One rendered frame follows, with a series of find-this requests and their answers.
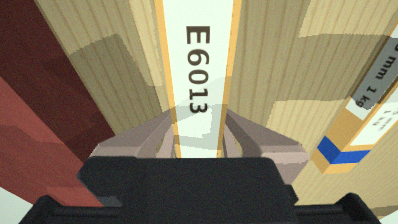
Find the dark red low platform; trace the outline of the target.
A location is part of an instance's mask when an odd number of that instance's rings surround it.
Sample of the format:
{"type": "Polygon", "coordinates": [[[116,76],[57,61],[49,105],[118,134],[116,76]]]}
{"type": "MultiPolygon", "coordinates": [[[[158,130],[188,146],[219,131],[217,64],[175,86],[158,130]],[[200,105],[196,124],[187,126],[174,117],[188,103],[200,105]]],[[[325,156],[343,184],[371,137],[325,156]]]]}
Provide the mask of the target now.
{"type": "Polygon", "coordinates": [[[76,173],[116,136],[34,0],[0,0],[0,187],[103,206],[76,173]]]}

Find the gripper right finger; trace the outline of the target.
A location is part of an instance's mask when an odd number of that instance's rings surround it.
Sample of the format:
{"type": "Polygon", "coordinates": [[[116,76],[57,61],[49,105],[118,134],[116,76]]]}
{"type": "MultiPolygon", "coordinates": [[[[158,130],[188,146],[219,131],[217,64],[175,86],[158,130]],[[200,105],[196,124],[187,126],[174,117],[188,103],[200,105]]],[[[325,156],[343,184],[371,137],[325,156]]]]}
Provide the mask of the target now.
{"type": "Polygon", "coordinates": [[[271,158],[284,183],[290,185],[310,160],[300,142],[250,121],[228,108],[222,144],[225,158],[271,158]],[[237,149],[233,137],[241,145],[242,154],[237,149]]]}

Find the tan cardboard pack with blue bands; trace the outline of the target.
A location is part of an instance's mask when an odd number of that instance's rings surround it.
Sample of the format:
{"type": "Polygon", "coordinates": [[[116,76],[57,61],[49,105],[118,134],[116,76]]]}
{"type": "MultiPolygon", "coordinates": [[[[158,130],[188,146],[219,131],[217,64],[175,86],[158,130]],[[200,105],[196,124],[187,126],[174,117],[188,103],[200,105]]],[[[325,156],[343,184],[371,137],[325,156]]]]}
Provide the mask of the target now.
{"type": "Polygon", "coordinates": [[[177,158],[220,158],[242,0],[154,0],[177,158]]]}

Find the tan pack of welding electrodes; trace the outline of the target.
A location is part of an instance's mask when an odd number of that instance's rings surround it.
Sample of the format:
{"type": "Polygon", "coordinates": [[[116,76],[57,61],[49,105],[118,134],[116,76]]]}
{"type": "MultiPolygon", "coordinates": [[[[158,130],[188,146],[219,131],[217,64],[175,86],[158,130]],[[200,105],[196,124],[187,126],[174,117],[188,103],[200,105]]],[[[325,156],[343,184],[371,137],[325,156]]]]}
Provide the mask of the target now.
{"type": "Polygon", "coordinates": [[[322,174],[347,173],[398,122],[398,19],[311,156],[322,174]]]}

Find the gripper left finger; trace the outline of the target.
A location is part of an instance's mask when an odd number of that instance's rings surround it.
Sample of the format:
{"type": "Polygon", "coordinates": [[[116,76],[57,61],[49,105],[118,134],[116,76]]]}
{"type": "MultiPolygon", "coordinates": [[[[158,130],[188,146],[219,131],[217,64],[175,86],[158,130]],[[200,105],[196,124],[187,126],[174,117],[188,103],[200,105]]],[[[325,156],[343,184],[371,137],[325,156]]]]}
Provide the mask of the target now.
{"type": "Polygon", "coordinates": [[[170,109],[168,109],[149,121],[98,143],[89,157],[173,158],[174,149],[175,138],[172,117],[170,109]],[[163,137],[163,144],[156,156],[156,148],[163,137]]]}

